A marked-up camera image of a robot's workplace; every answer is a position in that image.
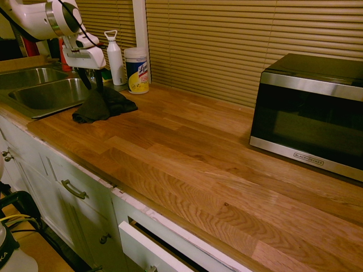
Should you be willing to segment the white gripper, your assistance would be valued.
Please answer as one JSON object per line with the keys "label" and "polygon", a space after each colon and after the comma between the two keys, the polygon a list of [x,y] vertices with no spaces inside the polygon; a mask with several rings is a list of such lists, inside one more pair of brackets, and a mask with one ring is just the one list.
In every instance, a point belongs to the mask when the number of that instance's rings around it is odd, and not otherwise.
{"label": "white gripper", "polygon": [[62,51],[66,63],[71,67],[77,67],[77,73],[88,90],[91,89],[91,83],[85,69],[94,69],[97,91],[102,93],[103,78],[100,69],[106,66],[103,51],[100,48],[92,47],[73,52],[71,49],[66,48],[66,46],[62,47]]}

